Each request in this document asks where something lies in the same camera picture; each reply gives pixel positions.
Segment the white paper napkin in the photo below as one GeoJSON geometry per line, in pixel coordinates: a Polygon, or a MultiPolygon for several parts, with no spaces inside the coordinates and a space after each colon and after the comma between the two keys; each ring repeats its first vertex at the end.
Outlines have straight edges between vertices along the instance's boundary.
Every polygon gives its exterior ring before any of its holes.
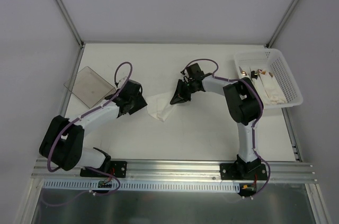
{"type": "Polygon", "coordinates": [[[158,121],[165,122],[176,108],[176,105],[170,104],[172,97],[171,92],[146,97],[148,115],[158,121]]]}

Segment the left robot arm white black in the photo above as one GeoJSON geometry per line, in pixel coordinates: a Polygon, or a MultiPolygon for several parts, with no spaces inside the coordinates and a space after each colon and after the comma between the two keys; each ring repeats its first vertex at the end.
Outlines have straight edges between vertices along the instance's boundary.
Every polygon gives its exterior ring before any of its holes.
{"type": "Polygon", "coordinates": [[[123,115],[132,115],[145,108],[142,85],[127,80],[117,94],[106,97],[99,105],[74,118],[54,117],[39,148],[48,160],[48,169],[69,171],[76,166],[93,170],[98,176],[108,175],[111,156],[98,148],[85,148],[84,139],[92,131],[123,115]]]}

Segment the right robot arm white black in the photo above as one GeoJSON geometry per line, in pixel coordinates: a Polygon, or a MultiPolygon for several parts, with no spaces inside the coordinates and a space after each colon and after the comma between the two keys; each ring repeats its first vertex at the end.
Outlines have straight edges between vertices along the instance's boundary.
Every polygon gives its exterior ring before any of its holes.
{"type": "Polygon", "coordinates": [[[251,178],[262,163],[256,145],[256,129],[263,114],[263,103],[253,84],[248,79],[226,79],[211,73],[179,79],[170,104],[188,102],[195,92],[213,92],[225,97],[228,112],[238,128],[237,173],[243,179],[251,178]]]}

